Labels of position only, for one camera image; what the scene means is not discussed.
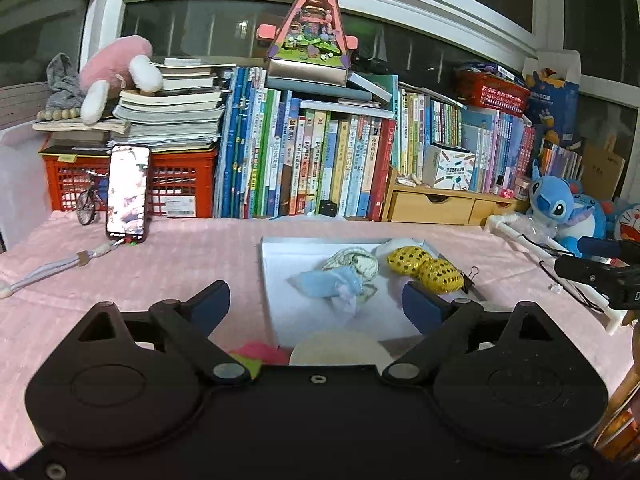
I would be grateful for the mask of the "gold sequin soft toy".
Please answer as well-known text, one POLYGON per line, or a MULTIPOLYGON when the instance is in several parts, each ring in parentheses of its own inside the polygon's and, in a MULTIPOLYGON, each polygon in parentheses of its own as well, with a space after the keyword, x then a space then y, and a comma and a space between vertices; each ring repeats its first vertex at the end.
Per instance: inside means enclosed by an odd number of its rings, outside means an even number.
POLYGON ((448 260, 432 257, 419 246, 393 250, 386 258, 390 270, 414 278, 436 295, 457 292, 464 287, 463 274, 448 260))

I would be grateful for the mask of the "green scrunchie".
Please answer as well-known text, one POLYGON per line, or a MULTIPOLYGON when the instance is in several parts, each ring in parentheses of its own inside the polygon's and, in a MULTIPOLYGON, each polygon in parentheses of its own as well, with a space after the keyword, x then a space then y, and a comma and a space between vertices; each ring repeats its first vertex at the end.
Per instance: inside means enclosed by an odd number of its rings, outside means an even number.
POLYGON ((260 369, 262 368, 262 360, 242 356, 242 354, 235 352, 232 352, 231 356, 250 372, 251 378, 255 379, 258 376, 260 369))

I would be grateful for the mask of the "pink scrunchie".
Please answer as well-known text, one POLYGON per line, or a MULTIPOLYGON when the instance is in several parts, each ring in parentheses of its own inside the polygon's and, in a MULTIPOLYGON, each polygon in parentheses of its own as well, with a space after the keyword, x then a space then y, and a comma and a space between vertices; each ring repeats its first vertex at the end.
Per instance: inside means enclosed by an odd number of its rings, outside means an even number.
POLYGON ((232 350, 232 352, 248 356, 249 358, 260 359, 262 364, 269 365, 288 365, 290 357, 288 354, 278 347, 264 344, 261 341, 250 341, 243 344, 240 348, 232 350))

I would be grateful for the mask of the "grey-green patterned scrunchie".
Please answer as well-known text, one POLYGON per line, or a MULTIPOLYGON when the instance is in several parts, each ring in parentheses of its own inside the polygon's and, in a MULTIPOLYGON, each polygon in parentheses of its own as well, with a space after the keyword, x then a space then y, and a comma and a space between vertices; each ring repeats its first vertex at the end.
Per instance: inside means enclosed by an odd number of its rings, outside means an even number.
POLYGON ((378 259, 367 250, 355 246, 341 249, 326 260, 321 270, 333 271, 341 268, 351 268, 362 281, 357 295, 358 304, 365 304, 378 292, 373 280, 378 276, 380 264, 378 259))

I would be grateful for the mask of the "paper cup with fish drawing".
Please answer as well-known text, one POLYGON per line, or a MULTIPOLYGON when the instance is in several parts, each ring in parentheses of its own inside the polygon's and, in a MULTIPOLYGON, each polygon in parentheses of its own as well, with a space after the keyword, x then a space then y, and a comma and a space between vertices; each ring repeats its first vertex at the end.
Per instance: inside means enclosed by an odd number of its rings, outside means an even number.
POLYGON ((379 370, 393 358, 375 339, 350 330, 322 330, 299 341, 291 365, 375 365, 379 370))

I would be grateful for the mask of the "light blue cloth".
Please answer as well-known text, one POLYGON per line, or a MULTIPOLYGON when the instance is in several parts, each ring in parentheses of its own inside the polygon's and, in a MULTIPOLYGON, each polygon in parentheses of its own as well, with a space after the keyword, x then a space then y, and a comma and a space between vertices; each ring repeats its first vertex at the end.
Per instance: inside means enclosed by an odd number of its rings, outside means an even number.
POLYGON ((307 271, 292 276, 288 282, 308 298, 329 299, 334 307, 347 313, 357 310, 362 281, 351 268, 307 271))

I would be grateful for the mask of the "black binder clip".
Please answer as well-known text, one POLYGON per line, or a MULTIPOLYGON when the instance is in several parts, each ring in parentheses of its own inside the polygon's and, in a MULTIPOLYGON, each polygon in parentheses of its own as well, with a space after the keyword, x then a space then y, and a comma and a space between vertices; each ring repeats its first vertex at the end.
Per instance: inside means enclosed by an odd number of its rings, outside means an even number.
POLYGON ((464 286, 463 291, 466 293, 466 296, 478 301, 486 301, 487 298, 482 293, 482 291, 476 286, 476 279, 478 274, 480 273, 480 269, 477 266, 471 266, 471 270, 468 273, 463 273, 464 286))

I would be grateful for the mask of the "red plastic crate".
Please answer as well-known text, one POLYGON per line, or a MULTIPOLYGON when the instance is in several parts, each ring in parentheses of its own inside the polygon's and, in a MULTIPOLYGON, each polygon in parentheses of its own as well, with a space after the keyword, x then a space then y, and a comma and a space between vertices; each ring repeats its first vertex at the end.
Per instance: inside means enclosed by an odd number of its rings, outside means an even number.
MULTIPOLYGON (((98 152, 39 152, 46 167, 53 210, 71 211, 79 195, 90 185, 88 171, 107 174, 110 156, 98 152)), ((166 216, 166 197, 194 198, 194 216, 213 215, 214 174, 217 150, 153 153, 150 168, 151 214, 166 216)))

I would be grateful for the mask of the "miniature bicycle model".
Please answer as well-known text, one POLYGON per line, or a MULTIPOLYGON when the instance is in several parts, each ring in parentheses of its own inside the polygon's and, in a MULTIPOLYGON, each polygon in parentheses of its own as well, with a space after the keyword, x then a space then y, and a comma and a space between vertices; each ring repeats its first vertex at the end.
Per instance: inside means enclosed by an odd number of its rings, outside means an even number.
POLYGON ((88 186, 78 195, 76 200, 76 216, 82 226, 96 221, 99 211, 106 207, 107 175, 96 170, 87 169, 88 186))

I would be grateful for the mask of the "blue cardboard box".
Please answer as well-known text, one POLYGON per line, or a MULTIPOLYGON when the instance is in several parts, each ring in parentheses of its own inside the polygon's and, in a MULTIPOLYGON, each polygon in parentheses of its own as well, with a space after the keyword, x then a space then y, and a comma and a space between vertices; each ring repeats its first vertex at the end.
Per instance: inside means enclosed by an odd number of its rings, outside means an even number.
POLYGON ((544 131, 553 131, 562 146, 574 143, 582 78, 576 50, 540 50, 526 58, 522 70, 529 97, 525 115, 544 131))

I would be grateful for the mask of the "smartphone with lit screen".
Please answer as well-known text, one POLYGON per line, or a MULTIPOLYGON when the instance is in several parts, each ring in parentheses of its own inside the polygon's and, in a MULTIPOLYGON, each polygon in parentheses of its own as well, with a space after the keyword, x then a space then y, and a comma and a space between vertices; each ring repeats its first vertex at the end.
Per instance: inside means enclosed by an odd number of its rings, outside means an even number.
POLYGON ((115 144, 107 175, 106 234, 111 240, 142 243, 148 234, 151 150, 115 144))

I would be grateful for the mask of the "row of upright books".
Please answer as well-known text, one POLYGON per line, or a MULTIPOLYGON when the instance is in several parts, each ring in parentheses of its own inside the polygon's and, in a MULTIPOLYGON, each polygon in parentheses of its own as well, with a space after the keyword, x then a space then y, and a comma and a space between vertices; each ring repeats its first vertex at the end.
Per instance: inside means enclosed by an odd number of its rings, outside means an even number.
POLYGON ((217 218, 382 214, 387 171, 422 180, 432 144, 462 144, 464 104, 395 74, 343 87, 223 70, 213 195, 217 218))

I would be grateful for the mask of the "red basket on books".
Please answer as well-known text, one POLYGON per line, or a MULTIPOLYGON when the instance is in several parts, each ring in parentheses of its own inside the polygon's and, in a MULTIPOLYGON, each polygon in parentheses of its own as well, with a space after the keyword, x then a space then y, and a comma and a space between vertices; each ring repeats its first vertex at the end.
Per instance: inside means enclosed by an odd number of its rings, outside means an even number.
POLYGON ((529 97, 526 87, 494 74, 459 70, 458 99, 467 106, 485 107, 513 116, 525 113, 529 97))

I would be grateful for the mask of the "grey cloth toy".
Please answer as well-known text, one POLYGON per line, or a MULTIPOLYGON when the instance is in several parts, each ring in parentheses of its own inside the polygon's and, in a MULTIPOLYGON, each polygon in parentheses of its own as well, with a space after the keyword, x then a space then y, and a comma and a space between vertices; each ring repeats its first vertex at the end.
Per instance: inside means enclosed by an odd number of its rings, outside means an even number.
POLYGON ((78 71, 67 54, 60 52, 52 58, 46 76, 50 90, 47 112, 81 107, 85 95, 80 88, 78 71))

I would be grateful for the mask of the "triangular pink miniature house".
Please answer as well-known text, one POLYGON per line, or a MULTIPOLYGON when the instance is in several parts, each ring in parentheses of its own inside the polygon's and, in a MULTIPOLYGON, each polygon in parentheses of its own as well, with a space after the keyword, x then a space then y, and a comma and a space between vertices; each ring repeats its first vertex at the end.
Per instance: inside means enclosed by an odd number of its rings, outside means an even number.
POLYGON ((279 25, 261 24, 267 75, 280 80, 347 84, 358 39, 346 34, 338 0, 295 0, 279 25))

